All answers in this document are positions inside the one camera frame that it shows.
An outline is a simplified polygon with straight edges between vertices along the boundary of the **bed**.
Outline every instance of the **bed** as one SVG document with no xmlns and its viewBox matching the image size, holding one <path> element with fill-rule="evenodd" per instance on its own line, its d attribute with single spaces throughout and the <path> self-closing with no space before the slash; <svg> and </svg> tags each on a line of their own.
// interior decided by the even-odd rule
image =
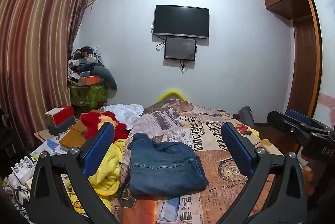
<svg viewBox="0 0 335 224">
<path fill-rule="evenodd" d="M 231 122 L 255 147 L 264 147 L 269 153 L 280 151 L 268 140 L 260 140 L 224 110 L 208 109 L 192 103 L 171 99 L 160 101 L 144 110 L 135 123 L 123 152 L 121 187 L 112 201 L 111 212 L 120 223 L 155 224 L 184 223 L 211 224 L 233 203 L 247 177 L 237 169 L 221 137 L 221 126 Z M 200 157 L 209 184 L 205 191 L 169 200 L 160 197 L 136 199 L 129 191 L 130 151 L 128 145 L 134 133 L 144 132 L 156 142 L 177 141 L 189 145 Z M 273 175 L 265 187 L 252 214 L 258 213 L 269 193 Z"/>
</svg>

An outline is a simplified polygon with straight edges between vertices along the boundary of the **cardboard box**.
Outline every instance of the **cardboard box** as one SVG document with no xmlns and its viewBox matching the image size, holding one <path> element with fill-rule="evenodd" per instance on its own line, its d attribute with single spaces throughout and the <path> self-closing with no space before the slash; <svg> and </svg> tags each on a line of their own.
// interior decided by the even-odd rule
<svg viewBox="0 0 335 224">
<path fill-rule="evenodd" d="M 79 86 L 86 86 L 86 85 L 92 85 L 100 82 L 100 77 L 93 75 L 93 76 L 87 76 L 87 77 L 81 77 L 78 80 Z"/>
<path fill-rule="evenodd" d="M 45 113 L 48 125 L 58 126 L 67 119 L 74 116 L 72 106 L 61 105 Z"/>
<path fill-rule="evenodd" d="M 78 121 L 76 125 L 72 126 L 70 131 L 61 139 L 59 143 L 66 148 L 78 147 L 80 148 L 85 143 L 86 126 Z"/>
</svg>

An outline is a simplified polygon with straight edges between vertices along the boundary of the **door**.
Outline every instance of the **door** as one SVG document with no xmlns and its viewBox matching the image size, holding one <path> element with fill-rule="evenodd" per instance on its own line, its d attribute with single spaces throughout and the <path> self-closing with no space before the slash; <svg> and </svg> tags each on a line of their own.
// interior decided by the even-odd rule
<svg viewBox="0 0 335 224">
<path fill-rule="evenodd" d="M 314 118 L 335 124 L 335 0 L 314 0 L 322 38 L 322 75 Z"/>
<path fill-rule="evenodd" d="M 295 60 L 288 109 L 308 115 L 316 75 L 316 39 L 311 15 L 293 20 Z"/>
</svg>

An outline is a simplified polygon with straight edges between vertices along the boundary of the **small monitor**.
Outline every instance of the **small monitor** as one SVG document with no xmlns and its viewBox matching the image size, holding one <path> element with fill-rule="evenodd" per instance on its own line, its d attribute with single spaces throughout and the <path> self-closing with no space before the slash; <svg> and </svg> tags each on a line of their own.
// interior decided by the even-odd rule
<svg viewBox="0 0 335 224">
<path fill-rule="evenodd" d="M 167 37 L 165 59 L 195 61 L 196 40 L 182 37 Z"/>
</svg>

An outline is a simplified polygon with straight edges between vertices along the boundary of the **cable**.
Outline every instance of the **cable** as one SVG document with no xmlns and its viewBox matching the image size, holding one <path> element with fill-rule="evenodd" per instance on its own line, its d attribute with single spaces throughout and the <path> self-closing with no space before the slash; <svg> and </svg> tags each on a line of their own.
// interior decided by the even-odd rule
<svg viewBox="0 0 335 224">
<path fill-rule="evenodd" d="M 155 22 L 153 22 L 152 23 L 152 25 L 151 25 L 151 33 L 153 34 L 153 24 L 154 24 Z M 156 50 L 157 51 L 160 51 L 160 50 L 162 50 L 163 48 L 164 48 L 164 46 L 165 46 L 165 43 L 166 43 L 166 37 L 165 37 L 165 39 L 163 39 L 162 37 L 160 37 L 160 36 L 158 36 L 158 35 L 156 35 L 159 39 L 161 39 L 161 40 L 163 40 L 164 42 L 162 42 L 162 43 L 159 43 L 157 46 L 156 46 Z"/>
<path fill-rule="evenodd" d="M 185 60 L 180 60 L 180 66 L 182 67 L 182 74 L 184 73 Z"/>
</svg>

